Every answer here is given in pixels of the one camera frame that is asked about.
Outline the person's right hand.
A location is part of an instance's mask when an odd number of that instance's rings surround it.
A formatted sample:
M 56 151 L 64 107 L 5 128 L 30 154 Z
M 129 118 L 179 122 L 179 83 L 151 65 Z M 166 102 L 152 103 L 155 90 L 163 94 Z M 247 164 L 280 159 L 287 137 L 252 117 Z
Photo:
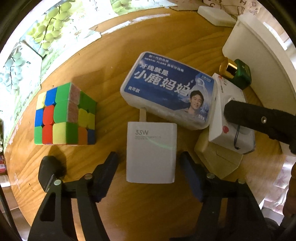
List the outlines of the person's right hand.
M 291 170 L 291 179 L 289 182 L 287 198 L 283 207 L 283 215 L 292 217 L 296 214 L 296 167 L 295 164 Z

